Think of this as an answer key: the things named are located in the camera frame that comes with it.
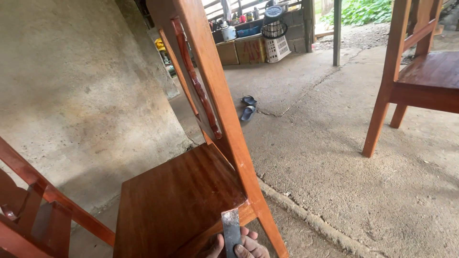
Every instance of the concrete wall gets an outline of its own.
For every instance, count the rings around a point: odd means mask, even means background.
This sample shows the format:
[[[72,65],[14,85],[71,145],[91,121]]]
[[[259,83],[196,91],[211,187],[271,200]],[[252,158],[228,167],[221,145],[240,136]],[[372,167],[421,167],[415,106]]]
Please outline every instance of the concrete wall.
[[[302,10],[294,10],[284,15],[284,21],[288,26],[285,39],[287,40],[290,51],[296,53],[306,52],[306,41],[304,38],[304,20]]]
[[[0,135],[85,210],[190,144],[114,0],[2,0],[0,24]]]
[[[162,90],[168,99],[179,94],[179,90],[169,73],[164,67],[159,51],[154,44],[154,40],[159,38],[159,33],[156,28],[152,28],[156,32],[157,37],[152,39],[148,34],[148,27],[145,25],[142,14],[140,13],[134,0],[115,0],[118,8],[121,11],[129,29],[134,35],[135,41],[139,45],[140,52],[147,63],[147,68],[150,69],[155,75],[158,85],[162,86]]]

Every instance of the leaves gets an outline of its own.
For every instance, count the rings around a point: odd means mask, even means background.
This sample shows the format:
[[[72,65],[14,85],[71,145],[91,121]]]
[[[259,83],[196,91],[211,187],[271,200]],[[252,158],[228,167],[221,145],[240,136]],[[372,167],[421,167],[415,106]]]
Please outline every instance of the leaves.
[[[350,0],[341,12],[344,25],[362,26],[374,22],[389,22],[392,18],[391,0]],[[321,22],[333,24],[333,9],[320,18]]]

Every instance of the laundry basket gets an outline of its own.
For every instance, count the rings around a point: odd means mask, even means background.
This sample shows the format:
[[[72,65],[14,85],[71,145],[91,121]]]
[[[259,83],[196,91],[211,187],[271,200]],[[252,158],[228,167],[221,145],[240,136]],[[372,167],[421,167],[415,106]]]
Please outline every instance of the laundry basket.
[[[266,44],[266,53],[268,54],[268,63],[275,63],[291,52],[285,36],[277,39],[264,40]]]

